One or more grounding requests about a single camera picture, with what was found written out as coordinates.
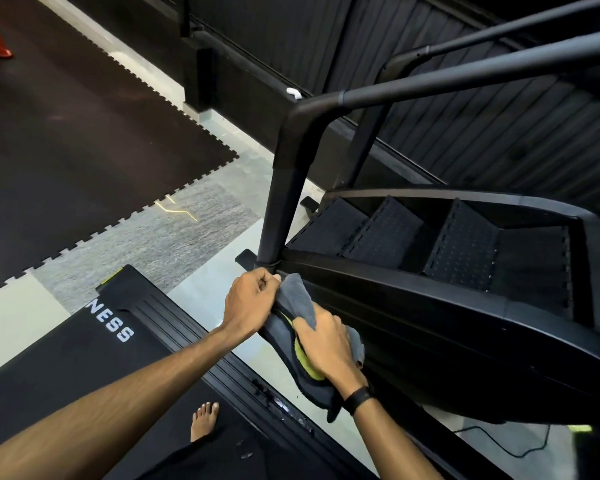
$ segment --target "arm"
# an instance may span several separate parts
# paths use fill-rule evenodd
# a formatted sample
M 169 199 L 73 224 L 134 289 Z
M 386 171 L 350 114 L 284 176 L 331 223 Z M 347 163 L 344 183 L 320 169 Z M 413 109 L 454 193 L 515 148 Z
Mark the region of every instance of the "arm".
M 220 327 L 2 444 L 0 479 L 103 477 L 194 382 L 263 325 L 279 286 L 280 277 L 264 269 L 241 275 Z
M 347 329 L 339 317 L 314 304 L 315 331 L 303 318 L 294 327 L 312 364 L 346 399 L 367 379 L 351 357 Z M 353 419 L 383 480 L 442 480 L 423 453 L 411 442 L 377 399 L 360 404 Z

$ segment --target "person's left arm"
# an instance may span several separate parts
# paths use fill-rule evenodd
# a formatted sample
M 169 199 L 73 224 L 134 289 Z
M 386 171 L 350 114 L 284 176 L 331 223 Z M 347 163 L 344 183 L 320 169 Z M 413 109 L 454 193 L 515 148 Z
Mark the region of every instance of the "person's left arm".
M 279 286 L 262 268 L 241 275 L 220 327 L 12 437 L 0 446 L 0 479 L 102 478 L 194 382 L 260 329 Z

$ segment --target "black bracelet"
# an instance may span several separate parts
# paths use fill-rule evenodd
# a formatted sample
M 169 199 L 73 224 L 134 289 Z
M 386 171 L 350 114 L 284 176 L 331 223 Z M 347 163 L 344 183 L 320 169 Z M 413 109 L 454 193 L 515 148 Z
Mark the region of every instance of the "black bracelet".
M 344 401 L 344 409 L 353 416 L 353 413 L 356 412 L 359 405 L 364 403 L 366 400 L 371 399 L 373 395 L 371 394 L 371 390 L 367 386 L 360 387 L 357 391 L 353 392 L 348 398 Z

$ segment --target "white object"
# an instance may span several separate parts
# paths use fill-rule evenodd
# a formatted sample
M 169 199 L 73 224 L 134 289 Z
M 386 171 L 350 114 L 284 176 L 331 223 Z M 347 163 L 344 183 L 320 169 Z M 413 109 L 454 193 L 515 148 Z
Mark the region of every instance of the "white object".
M 296 99 L 302 99 L 302 94 L 296 88 L 287 88 L 287 94 L 291 94 Z

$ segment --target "forearm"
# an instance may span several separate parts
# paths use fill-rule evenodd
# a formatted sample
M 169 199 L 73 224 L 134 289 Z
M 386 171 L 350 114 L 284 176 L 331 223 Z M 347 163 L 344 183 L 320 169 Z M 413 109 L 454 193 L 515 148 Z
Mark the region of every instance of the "forearm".
M 359 371 L 347 371 L 332 380 L 344 398 L 365 385 Z M 387 414 L 376 399 L 360 404 L 353 414 L 360 436 L 383 480 L 442 480 L 423 453 Z
M 0 446 L 0 479 L 101 478 L 240 340 L 218 328 L 56 411 Z

